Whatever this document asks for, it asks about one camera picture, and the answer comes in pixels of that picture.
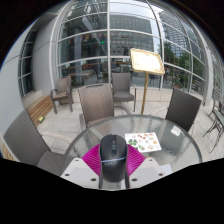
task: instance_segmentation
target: tiled floor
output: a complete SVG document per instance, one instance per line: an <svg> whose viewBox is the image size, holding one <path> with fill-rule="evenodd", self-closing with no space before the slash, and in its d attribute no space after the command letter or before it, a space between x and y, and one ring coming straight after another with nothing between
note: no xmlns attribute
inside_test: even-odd
<svg viewBox="0 0 224 224"><path fill-rule="evenodd" d="M218 131L215 129L210 134L207 134L203 137L204 133L211 127L215 117L212 114L208 116L212 110L211 102L210 106L201 106L200 111L195 120L194 127L189 131L192 137L196 141L198 147L201 150L203 162L215 160L224 157L224 135L221 137L218 146L212 151ZM130 109L133 113L133 102L121 103L121 105ZM140 114L142 102L136 102L135 114ZM144 114L149 115L153 111L169 106L169 102L146 102ZM57 107L58 113L55 114L53 109L47 114L45 120L42 124L38 125L39 131L45 131L48 133L61 134L71 139L74 139L80 132L80 123L79 123L79 114L82 113L82 108L80 103L73 104L73 112L69 110L68 104L63 104L62 106ZM158 117L165 118L167 110L163 110L157 113ZM126 114L125 111L122 111L120 108L115 108L115 116ZM48 136L43 136L44 140L51 148L53 152L65 153L65 150L68 148L69 143Z"/></svg>

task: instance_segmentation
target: computer mouse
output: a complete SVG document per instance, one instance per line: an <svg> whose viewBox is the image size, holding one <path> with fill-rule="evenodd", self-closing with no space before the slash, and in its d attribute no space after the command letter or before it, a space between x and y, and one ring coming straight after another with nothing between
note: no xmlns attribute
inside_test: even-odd
<svg viewBox="0 0 224 224"><path fill-rule="evenodd" d="M125 178L127 144L118 135L106 135L100 143L100 157L103 179L120 182Z"/></svg>

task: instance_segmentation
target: glass building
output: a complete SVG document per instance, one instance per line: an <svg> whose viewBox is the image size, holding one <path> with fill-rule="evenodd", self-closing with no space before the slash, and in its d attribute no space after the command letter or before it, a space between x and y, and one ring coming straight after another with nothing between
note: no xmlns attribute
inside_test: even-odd
<svg viewBox="0 0 224 224"><path fill-rule="evenodd" d="M131 70L131 48L160 54L165 74L149 74L148 82L158 101L169 101L174 86L205 105L213 89L223 97L219 53L203 30L174 7L159 0L64 1L21 34L2 65L0 96L7 97L1 104L12 113L0 132L24 107L49 95L58 78L71 76L75 101L79 87L111 83L113 72L130 72L142 91L145 75ZM1 110L0 115L8 114Z"/></svg>
<svg viewBox="0 0 224 224"><path fill-rule="evenodd" d="M165 75L149 75L149 88L175 85L203 95L206 52L199 32L187 17L160 2L74 1L60 24L58 77L71 75L75 90L110 82L112 72L130 72L132 82L143 87L144 74L132 72L130 65L130 49L138 48L160 54L164 62ZM221 92L221 64L212 55L214 88Z"/></svg>

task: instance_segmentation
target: glass table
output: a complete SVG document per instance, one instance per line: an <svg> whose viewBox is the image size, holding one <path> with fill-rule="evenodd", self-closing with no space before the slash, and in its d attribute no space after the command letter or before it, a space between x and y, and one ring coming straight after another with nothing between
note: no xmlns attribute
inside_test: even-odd
<svg viewBox="0 0 224 224"><path fill-rule="evenodd" d="M172 171L176 172L202 162L200 150L193 138L174 123L149 115L124 115L105 119L79 134L65 154L63 172L74 158L82 158L91 148L100 144L105 135L125 138L125 133L149 132L156 133L162 150L142 154L153 157L160 166L170 164ZM116 187L114 183L106 184L107 188Z"/></svg>

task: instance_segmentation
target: sticker sheet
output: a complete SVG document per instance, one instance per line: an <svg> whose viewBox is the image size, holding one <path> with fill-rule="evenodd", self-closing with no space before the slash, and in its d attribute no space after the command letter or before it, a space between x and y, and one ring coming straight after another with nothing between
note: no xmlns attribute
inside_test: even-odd
<svg viewBox="0 0 224 224"><path fill-rule="evenodd" d="M139 152L153 152L161 150L155 132L151 133L127 133L125 134L126 143L136 148Z"/></svg>

